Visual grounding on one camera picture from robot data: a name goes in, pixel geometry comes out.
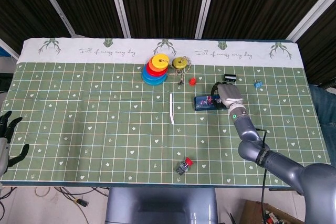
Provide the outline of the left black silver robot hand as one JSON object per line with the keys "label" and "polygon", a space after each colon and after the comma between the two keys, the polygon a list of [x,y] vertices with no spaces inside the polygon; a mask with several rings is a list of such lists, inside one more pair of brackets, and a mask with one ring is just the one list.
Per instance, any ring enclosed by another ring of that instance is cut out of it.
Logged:
{"label": "left black silver robot hand", "polygon": [[12,111],[7,111],[5,114],[1,115],[1,176],[7,172],[9,167],[13,167],[21,162],[27,156],[29,151],[29,144],[25,144],[18,156],[13,158],[10,158],[9,156],[9,147],[15,127],[23,119],[22,117],[18,117],[8,124],[8,119],[11,114]]}

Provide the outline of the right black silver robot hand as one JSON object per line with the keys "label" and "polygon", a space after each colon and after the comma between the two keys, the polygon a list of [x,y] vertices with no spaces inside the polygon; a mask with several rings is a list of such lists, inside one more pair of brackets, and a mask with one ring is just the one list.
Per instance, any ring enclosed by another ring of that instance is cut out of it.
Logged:
{"label": "right black silver robot hand", "polygon": [[236,85],[217,82],[211,90],[212,103],[215,108],[230,109],[234,104],[243,104],[243,97]]}

